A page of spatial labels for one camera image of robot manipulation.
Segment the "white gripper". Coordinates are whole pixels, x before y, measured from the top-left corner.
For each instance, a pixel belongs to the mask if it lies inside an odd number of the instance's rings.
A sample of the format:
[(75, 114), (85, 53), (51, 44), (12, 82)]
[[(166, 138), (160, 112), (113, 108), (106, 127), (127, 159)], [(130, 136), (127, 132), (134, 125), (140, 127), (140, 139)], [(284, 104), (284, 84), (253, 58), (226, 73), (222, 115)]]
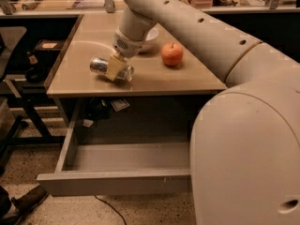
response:
[(112, 46), (116, 52), (108, 60), (106, 77), (111, 81), (121, 80), (122, 70), (126, 66), (124, 57), (131, 58), (139, 53), (143, 42), (127, 38), (117, 28), (112, 38)]

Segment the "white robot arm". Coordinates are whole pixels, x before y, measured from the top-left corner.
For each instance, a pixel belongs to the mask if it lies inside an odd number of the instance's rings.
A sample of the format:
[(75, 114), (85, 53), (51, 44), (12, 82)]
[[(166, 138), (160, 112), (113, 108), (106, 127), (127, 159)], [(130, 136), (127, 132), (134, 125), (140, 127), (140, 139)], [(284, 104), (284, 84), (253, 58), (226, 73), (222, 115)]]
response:
[(178, 0), (124, 0), (123, 62), (162, 25), (227, 85), (198, 114), (190, 172), (198, 225), (300, 225), (300, 73), (282, 52)]

